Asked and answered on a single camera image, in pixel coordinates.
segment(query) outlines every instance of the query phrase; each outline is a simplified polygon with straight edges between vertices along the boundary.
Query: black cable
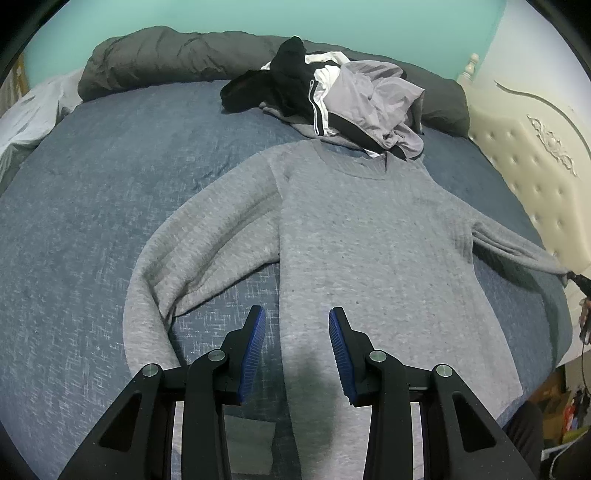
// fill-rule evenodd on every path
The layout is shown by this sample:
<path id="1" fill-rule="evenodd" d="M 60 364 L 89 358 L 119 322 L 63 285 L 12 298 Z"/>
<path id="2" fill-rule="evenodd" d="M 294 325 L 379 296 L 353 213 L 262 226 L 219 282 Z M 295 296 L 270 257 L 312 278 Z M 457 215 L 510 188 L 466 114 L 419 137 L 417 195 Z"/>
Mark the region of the black cable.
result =
<path id="1" fill-rule="evenodd" d="M 581 351 L 581 375 L 583 377 L 583 385 L 585 386 L 585 391 L 587 392 L 587 395 L 589 397 L 591 397 L 591 394 L 589 393 L 589 387 L 587 386 L 587 381 L 585 380 L 585 366 L 584 366 L 584 361 L 583 361 L 583 354 L 585 353 L 585 344 L 583 344 L 583 350 Z"/>

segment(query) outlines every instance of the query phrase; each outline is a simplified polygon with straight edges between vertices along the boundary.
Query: cardboard box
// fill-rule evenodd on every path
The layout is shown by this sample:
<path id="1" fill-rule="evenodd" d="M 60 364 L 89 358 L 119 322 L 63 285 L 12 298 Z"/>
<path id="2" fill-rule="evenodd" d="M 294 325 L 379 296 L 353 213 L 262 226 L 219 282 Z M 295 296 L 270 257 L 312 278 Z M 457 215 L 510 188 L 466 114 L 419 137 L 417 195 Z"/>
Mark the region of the cardboard box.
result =
<path id="1" fill-rule="evenodd" d="M 562 441 L 562 429 L 564 425 L 564 409 L 570 405 L 573 396 L 566 392 L 551 397 L 543 410 L 544 414 L 544 440 L 552 440 L 557 445 Z"/>
<path id="2" fill-rule="evenodd" d="M 530 401 L 533 403 L 539 403 L 543 400 L 547 400 L 551 397 L 558 397 L 562 393 L 563 376 L 558 370 L 554 371 L 546 379 L 544 383 L 540 385 L 530 397 Z"/>

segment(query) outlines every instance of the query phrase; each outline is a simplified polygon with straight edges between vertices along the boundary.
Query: sweater sleeve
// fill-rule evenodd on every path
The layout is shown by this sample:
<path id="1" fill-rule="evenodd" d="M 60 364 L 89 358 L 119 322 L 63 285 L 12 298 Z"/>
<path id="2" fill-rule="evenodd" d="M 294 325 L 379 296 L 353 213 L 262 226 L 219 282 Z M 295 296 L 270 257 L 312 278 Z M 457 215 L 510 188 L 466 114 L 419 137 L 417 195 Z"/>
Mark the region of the sweater sleeve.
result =
<path id="1" fill-rule="evenodd" d="M 173 316 L 279 258 L 281 198 L 268 156 L 256 154 L 174 212 L 142 250 L 123 315 L 131 374 L 148 363 L 179 366 L 168 339 Z"/>
<path id="2" fill-rule="evenodd" d="M 469 221 L 473 241 L 502 257 L 531 268 L 555 275 L 565 275 L 568 269 L 543 248 L 523 238 L 499 222 L 480 213 L 475 208 L 458 199 L 462 214 Z"/>

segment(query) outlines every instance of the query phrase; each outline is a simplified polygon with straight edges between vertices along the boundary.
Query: white wall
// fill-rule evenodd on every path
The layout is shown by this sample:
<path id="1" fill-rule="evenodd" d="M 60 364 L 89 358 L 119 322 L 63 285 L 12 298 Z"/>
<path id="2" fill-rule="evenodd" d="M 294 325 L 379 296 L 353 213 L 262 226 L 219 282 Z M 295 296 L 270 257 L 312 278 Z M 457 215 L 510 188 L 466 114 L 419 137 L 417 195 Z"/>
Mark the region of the white wall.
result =
<path id="1" fill-rule="evenodd" d="M 552 24 L 525 0 L 507 0 L 474 85 L 494 80 L 565 103 L 591 131 L 591 80 Z"/>

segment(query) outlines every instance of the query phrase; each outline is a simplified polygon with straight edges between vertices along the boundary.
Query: white headboard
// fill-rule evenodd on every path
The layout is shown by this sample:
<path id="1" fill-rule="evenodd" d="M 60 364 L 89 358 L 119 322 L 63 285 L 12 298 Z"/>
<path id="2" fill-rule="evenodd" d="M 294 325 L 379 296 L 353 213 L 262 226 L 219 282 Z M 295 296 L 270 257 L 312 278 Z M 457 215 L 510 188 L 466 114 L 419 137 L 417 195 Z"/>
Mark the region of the white headboard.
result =
<path id="1" fill-rule="evenodd" d="M 470 139 L 519 199 L 546 250 L 591 277 L 591 132 L 551 92 L 502 79 L 492 88 L 474 87 L 477 62 L 474 54 L 457 79 L 468 101 Z M 566 295 L 578 325 L 584 295 L 572 283 Z M 577 326 L 573 337 L 579 331 Z M 578 353 L 565 359 L 580 355 L 581 347 L 573 343 Z"/>

